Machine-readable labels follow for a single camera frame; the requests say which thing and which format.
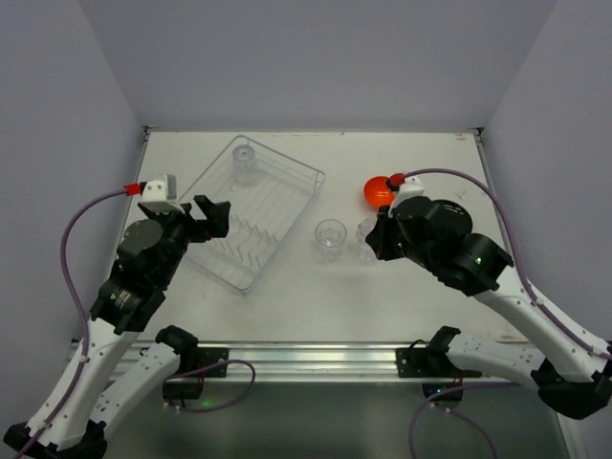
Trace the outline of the clear glass cup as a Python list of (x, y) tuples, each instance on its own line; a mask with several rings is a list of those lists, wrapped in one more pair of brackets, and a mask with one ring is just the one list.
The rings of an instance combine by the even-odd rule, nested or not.
[(249, 144), (241, 144), (232, 150), (232, 168), (235, 181), (244, 186), (256, 182), (258, 161), (255, 150)]
[(315, 228), (317, 247), (325, 260), (335, 259), (342, 253), (346, 237), (346, 227), (336, 219), (322, 220)]
[(366, 242), (366, 237), (372, 232), (376, 225), (374, 219), (362, 220), (356, 230), (356, 238), (359, 245), (360, 258), (363, 261), (373, 261), (376, 259), (376, 255), (369, 244)]

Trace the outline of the black plate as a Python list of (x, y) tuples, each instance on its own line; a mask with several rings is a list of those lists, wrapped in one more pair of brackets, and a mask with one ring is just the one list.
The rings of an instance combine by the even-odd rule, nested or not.
[(473, 222), (468, 211), (457, 203), (449, 200), (436, 200), (445, 212), (445, 222), (448, 228), (458, 234), (469, 234), (473, 230)]

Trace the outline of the orange plastic bowl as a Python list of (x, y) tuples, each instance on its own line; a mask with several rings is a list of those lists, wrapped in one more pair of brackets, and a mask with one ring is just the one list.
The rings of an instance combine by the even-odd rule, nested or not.
[(390, 206), (395, 199), (395, 193), (388, 186), (388, 182), (388, 176), (376, 176), (368, 179), (363, 186), (365, 202), (375, 211)]

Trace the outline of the clear glass cup back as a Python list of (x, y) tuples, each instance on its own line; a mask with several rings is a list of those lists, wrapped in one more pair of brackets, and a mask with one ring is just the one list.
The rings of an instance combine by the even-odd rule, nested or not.
[(256, 182), (258, 161), (255, 150), (249, 144), (241, 144), (232, 150), (232, 168), (235, 181), (244, 186)]

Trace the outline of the clear glass cup front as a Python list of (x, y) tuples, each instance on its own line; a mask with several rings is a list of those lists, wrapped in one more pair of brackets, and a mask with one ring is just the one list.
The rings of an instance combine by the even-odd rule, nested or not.
[(335, 259), (342, 253), (346, 237), (346, 227), (336, 219), (322, 220), (315, 228), (317, 247), (325, 260)]

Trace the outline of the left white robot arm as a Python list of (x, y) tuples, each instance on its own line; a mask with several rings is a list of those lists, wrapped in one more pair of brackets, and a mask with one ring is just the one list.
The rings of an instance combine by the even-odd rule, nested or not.
[(114, 370), (165, 300), (187, 248), (230, 231), (230, 203), (205, 195), (194, 206), (159, 211), (142, 201), (144, 219), (132, 224), (117, 247), (109, 277), (90, 310), (80, 310), (83, 336), (45, 403), (27, 422), (10, 426), (4, 442), (17, 457), (100, 458), (119, 421), (156, 385), (178, 371), (197, 371), (198, 339), (167, 326), (142, 358), (117, 381)]

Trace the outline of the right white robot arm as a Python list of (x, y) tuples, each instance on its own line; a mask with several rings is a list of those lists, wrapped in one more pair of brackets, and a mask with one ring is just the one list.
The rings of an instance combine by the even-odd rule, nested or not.
[(512, 257), (472, 230), (470, 215), (447, 200), (411, 197), (379, 208), (365, 238), (382, 261), (406, 258), (445, 286), (473, 297), (505, 318), (531, 344), (514, 347), (443, 326), (426, 348), (406, 359), (450, 375), (479, 372), (533, 389), (554, 411), (582, 420), (611, 401), (610, 342), (565, 315), (542, 312), (543, 296), (531, 298)]

